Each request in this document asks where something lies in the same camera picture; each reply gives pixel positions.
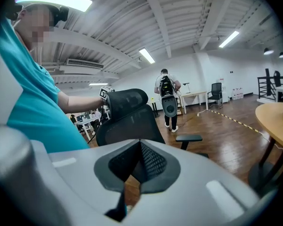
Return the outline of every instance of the chair armrest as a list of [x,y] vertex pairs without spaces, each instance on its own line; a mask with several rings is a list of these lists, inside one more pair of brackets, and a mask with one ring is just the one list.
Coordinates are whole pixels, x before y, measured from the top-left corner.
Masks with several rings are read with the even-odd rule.
[[201,135],[180,135],[176,137],[177,142],[190,142],[190,141],[202,141]]

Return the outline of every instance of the black and yellow striped tape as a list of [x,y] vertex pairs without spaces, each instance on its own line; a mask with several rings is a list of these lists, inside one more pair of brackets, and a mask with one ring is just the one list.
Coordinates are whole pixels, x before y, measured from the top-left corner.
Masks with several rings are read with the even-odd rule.
[[262,134],[262,133],[261,133],[260,131],[258,131],[257,129],[253,129],[252,127],[250,127],[250,126],[248,126],[248,125],[246,125],[246,124],[244,124],[244,123],[242,123],[242,122],[239,122],[239,121],[237,121],[237,120],[235,120],[235,119],[232,119],[231,117],[228,117],[228,116],[223,115],[223,114],[221,114],[221,113],[219,113],[219,112],[216,112],[216,111],[212,111],[212,110],[210,110],[210,111],[211,111],[211,112],[214,112],[214,113],[216,113],[216,114],[218,114],[218,115],[224,116],[224,117],[226,117],[226,118],[228,118],[228,119],[230,119],[230,120],[232,120],[232,121],[234,121],[234,122],[236,122],[236,123],[239,123],[240,125],[243,125],[243,126],[249,128],[249,129],[251,129],[251,130],[254,130],[254,131],[257,132],[257,133]]

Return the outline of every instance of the chair seat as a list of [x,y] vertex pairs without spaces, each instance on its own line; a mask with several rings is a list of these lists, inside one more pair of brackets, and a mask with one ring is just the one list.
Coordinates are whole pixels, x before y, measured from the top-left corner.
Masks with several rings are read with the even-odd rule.
[[208,98],[209,100],[218,100],[219,96],[211,96]]

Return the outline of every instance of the man's ear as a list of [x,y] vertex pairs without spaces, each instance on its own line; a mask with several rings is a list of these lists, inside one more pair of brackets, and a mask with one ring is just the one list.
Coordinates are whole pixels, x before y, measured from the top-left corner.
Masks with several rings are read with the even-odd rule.
[[27,11],[26,11],[26,10],[22,10],[22,11],[19,13],[18,19],[23,18],[26,14],[27,14]]

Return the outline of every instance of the black desk lamp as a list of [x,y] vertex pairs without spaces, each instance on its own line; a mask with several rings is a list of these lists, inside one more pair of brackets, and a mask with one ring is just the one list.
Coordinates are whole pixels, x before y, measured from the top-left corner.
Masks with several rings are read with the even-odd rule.
[[189,87],[189,83],[184,83],[183,85],[188,85],[188,88],[189,88],[189,92],[187,92],[187,94],[188,94],[188,93],[190,93],[190,87]]

